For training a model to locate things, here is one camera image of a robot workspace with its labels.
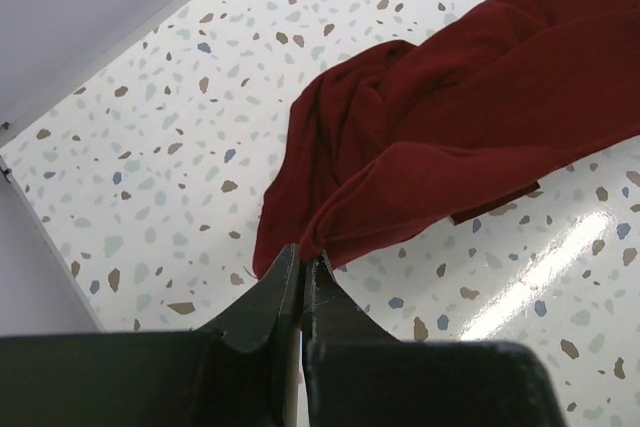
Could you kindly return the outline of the dark red t-shirt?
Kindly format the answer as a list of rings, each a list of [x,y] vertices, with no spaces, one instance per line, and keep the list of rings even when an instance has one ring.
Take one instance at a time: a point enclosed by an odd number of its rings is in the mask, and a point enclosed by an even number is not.
[[[386,42],[292,104],[253,270],[294,243],[344,265],[487,212],[639,133],[639,0],[486,0]]]

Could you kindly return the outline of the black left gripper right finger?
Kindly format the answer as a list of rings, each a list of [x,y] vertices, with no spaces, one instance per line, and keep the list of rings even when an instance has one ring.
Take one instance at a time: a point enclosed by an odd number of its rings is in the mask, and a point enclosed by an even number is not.
[[[553,387],[510,341],[403,342],[337,284],[306,267],[303,369],[313,426],[550,426]]]

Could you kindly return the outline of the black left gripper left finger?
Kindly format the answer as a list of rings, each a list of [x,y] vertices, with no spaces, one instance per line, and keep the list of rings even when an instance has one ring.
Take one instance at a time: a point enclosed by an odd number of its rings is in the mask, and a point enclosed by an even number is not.
[[[5,426],[293,426],[299,250],[194,330],[5,337]]]

